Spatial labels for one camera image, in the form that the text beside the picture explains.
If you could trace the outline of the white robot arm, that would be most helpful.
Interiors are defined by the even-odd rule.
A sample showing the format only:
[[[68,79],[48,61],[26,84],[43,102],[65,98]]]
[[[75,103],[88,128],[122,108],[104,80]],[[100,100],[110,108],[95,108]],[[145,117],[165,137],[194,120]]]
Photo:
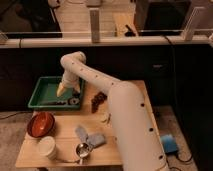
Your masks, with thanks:
[[[123,171],[170,171],[160,137],[144,104],[143,93],[134,83],[88,67],[83,52],[64,55],[60,63],[64,73],[57,96],[68,88],[80,91],[79,78],[107,96]]]

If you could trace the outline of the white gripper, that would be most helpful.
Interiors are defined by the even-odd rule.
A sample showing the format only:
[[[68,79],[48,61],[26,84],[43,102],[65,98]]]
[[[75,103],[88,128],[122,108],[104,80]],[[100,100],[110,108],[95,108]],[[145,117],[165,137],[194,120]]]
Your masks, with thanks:
[[[66,91],[66,88],[74,88],[77,93],[80,93],[79,77],[70,71],[64,71],[64,74],[62,76],[62,85],[63,86],[59,86],[57,89],[57,97],[63,95]]]

